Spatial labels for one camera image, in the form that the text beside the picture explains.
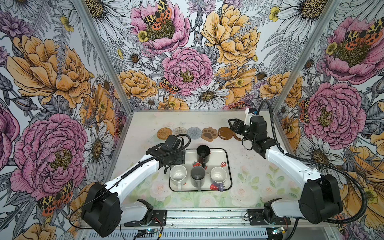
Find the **woven rattan round coaster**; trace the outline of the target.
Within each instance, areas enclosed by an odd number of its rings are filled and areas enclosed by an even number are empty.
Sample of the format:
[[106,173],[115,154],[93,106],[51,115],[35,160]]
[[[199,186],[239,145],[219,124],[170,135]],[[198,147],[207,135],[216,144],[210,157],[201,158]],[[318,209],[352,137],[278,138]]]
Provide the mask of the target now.
[[171,136],[173,131],[170,128],[161,128],[157,132],[157,138],[160,140],[166,140],[169,136]]

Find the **plain brown round coaster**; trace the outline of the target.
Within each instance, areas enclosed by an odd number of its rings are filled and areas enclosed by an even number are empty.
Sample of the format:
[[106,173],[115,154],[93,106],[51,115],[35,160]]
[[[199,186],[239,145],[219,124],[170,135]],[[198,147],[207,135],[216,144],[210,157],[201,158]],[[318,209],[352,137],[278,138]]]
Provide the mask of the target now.
[[240,142],[242,141],[242,138],[239,138],[235,132],[233,132],[233,137],[234,137],[237,141],[240,141]]

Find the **grey woven round coaster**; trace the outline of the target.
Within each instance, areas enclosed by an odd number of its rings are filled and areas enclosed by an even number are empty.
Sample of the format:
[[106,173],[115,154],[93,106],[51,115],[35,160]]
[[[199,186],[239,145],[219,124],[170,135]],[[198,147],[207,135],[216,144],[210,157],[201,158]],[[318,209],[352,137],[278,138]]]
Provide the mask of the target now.
[[192,140],[198,140],[202,135],[202,130],[198,127],[191,127],[187,130],[187,134]]

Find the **scratched brown round coaster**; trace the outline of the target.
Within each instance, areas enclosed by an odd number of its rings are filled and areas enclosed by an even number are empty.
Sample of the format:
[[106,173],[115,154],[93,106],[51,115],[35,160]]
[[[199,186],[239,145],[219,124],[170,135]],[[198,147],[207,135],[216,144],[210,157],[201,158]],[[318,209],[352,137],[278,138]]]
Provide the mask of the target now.
[[228,127],[218,129],[218,136],[222,140],[230,140],[233,137],[233,131]]

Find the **black mug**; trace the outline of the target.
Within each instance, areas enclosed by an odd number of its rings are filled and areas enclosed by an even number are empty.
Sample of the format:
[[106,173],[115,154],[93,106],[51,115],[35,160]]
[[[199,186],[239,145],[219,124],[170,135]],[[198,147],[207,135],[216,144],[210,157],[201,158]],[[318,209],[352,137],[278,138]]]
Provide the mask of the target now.
[[203,168],[206,168],[209,162],[211,149],[206,145],[200,145],[197,148],[197,161]]

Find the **cork paw print coaster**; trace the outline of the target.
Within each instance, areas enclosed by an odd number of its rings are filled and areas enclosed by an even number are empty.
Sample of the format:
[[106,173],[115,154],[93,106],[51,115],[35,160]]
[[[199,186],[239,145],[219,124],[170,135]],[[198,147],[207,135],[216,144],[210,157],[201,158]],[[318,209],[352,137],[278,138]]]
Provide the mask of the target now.
[[201,138],[205,141],[212,142],[218,137],[218,132],[212,127],[204,128],[202,130]]

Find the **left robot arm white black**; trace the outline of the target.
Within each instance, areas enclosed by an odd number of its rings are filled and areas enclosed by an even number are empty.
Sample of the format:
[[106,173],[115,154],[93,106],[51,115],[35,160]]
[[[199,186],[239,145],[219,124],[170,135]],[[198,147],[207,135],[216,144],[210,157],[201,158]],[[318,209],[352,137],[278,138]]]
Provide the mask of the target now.
[[81,219],[101,237],[107,237],[124,224],[149,225],[155,219],[151,204],[138,199],[124,207],[123,202],[147,177],[184,160],[185,150],[191,141],[187,134],[170,135],[164,143],[149,148],[134,166],[120,176],[105,184],[93,184],[80,208]]

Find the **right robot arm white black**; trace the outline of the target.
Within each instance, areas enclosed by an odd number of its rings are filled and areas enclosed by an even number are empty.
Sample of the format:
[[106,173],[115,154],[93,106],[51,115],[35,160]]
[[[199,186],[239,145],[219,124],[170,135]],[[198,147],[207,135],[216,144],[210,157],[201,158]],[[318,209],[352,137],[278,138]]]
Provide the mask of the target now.
[[263,218],[266,222],[273,223],[277,218],[291,217],[318,224],[342,212],[343,204],[336,178],[322,175],[317,169],[311,169],[287,156],[276,140],[268,136],[267,122],[262,116],[248,114],[245,121],[229,119],[228,122],[235,134],[251,142],[253,151],[276,165],[301,188],[298,200],[274,199],[265,203]]

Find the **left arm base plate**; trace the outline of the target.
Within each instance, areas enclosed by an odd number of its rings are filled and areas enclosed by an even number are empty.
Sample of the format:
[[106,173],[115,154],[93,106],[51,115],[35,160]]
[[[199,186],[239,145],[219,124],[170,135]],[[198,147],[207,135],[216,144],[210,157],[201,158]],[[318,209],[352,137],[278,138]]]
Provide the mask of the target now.
[[167,221],[167,210],[148,211],[140,221],[124,223],[125,227],[164,227]]

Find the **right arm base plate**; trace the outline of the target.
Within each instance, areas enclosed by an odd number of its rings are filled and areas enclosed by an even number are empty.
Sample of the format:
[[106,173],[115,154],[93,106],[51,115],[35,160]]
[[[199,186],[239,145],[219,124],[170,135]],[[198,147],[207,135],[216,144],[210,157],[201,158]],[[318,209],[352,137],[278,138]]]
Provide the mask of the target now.
[[269,209],[249,209],[247,214],[251,226],[289,226],[292,224],[290,218],[277,217]]

